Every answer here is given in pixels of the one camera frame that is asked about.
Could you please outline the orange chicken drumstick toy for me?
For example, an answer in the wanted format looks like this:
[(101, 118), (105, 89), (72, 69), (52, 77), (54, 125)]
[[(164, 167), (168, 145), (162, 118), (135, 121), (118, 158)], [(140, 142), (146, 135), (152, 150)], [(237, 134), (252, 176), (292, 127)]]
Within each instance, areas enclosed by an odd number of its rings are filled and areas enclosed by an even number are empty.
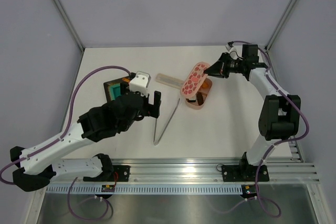
[(204, 82), (204, 83), (202, 84), (202, 88), (203, 88), (203, 89), (209, 89), (210, 86), (209, 86), (209, 84), (208, 84), (207, 82)]

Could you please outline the pink lunch box base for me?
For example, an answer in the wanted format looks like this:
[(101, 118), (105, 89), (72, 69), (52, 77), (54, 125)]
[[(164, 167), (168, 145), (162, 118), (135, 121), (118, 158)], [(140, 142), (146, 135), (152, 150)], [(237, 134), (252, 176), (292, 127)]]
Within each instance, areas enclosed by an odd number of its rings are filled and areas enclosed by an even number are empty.
[(209, 95), (212, 88), (212, 81), (208, 78), (205, 79), (200, 89), (198, 90), (196, 96), (193, 99), (185, 99), (185, 104), (194, 110), (200, 110)]

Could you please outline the pink lunch box lid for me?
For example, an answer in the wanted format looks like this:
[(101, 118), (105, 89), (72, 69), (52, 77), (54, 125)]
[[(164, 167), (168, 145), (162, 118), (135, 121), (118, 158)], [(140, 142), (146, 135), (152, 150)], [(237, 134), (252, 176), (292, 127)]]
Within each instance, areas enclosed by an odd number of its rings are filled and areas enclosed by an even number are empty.
[(188, 74), (186, 80), (181, 86), (181, 95), (185, 99), (192, 98), (196, 95), (202, 84), (206, 80), (208, 74), (205, 71), (210, 67), (206, 62), (198, 62)]

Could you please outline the metal tongs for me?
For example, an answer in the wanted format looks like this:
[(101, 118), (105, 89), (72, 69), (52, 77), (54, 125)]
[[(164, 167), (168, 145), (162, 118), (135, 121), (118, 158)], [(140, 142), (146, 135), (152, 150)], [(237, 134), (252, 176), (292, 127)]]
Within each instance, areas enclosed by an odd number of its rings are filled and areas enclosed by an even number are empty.
[(177, 103), (176, 103), (176, 106), (175, 106), (173, 112), (171, 113), (170, 117), (168, 118), (166, 124), (164, 125), (164, 128), (163, 128), (163, 130), (161, 131), (161, 134), (160, 134), (159, 136), (156, 135), (157, 132), (158, 132), (158, 127), (157, 127), (157, 126), (158, 126), (158, 125), (157, 125), (157, 124), (158, 124), (158, 123), (157, 123), (157, 122), (158, 122), (158, 119), (155, 119), (155, 123), (154, 123), (154, 134), (153, 134), (153, 145), (154, 145), (154, 146), (157, 146), (157, 145), (160, 143), (160, 141), (161, 141), (161, 139), (162, 139), (162, 137), (163, 137), (165, 131), (167, 130), (167, 128), (168, 128), (168, 126), (169, 126), (169, 124), (170, 124), (170, 122), (171, 122), (173, 116), (175, 115), (175, 113), (176, 113), (176, 111), (177, 111), (177, 109), (178, 109), (178, 107), (179, 107), (179, 105), (180, 105), (180, 101), (181, 101), (181, 99), (178, 98)]

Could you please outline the brown sea cucumber toy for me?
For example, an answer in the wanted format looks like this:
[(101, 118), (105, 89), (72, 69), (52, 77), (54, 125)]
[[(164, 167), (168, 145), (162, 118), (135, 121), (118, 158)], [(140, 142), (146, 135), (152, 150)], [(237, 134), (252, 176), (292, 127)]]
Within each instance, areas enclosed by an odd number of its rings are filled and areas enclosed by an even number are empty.
[(198, 105), (199, 105), (199, 106), (203, 105), (206, 96), (205, 96), (204, 94), (202, 94), (202, 93), (198, 93), (196, 97), (197, 97)]

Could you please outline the white rice ball toy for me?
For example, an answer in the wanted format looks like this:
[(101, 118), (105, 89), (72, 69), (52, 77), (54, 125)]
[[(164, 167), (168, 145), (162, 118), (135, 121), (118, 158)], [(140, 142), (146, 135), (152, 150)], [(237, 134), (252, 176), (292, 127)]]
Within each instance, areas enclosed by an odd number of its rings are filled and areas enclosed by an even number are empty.
[(197, 100), (196, 97), (192, 97), (192, 98), (190, 98), (190, 99), (187, 99), (187, 101), (188, 101), (189, 103), (196, 102), (196, 100)]

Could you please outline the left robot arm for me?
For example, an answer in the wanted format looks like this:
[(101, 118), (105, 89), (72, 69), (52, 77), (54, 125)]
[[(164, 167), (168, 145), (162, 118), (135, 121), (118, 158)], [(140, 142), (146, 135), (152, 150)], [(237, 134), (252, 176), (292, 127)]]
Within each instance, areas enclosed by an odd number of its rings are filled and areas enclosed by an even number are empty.
[(114, 167), (107, 154), (92, 158), (65, 159), (64, 156), (106, 138), (126, 132), (130, 126), (160, 114), (161, 93), (155, 91), (154, 103), (139, 92), (128, 91), (102, 106), (81, 115), (62, 134), (31, 147), (15, 146), (10, 150), (13, 183), (26, 192), (44, 188), (57, 180), (82, 177), (86, 182), (105, 182), (114, 178)]

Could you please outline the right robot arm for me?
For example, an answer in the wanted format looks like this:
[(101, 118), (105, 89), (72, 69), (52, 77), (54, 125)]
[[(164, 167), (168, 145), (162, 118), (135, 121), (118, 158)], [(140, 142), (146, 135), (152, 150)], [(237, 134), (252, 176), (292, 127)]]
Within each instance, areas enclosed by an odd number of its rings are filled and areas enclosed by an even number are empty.
[(290, 95), (270, 74), (270, 66), (259, 60), (262, 50), (256, 44), (242, 43), (242, 53), (232, 57), (234, 42), (226, 45), (226, 52), (212, 65), (206, 74), (228, 78), (231, 73), (242, 74), (264, 100), (258, 120), (259, 136), (237, 165), (220, 166), (224, 182), (267, 182), (267, 157), (281, 142), (295, 136), (299, 130), (301, 99)]

